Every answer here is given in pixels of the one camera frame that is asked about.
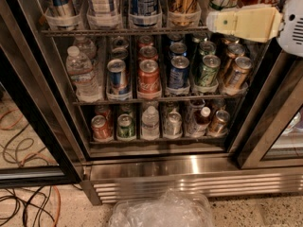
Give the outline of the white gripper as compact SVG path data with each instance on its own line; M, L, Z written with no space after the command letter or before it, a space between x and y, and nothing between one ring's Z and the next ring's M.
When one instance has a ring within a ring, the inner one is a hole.
M265 4L210 11L206 26L214 33L258 43L265 43L278 33L276 40L285 52L303 57L303 0L288 0L282 13Z

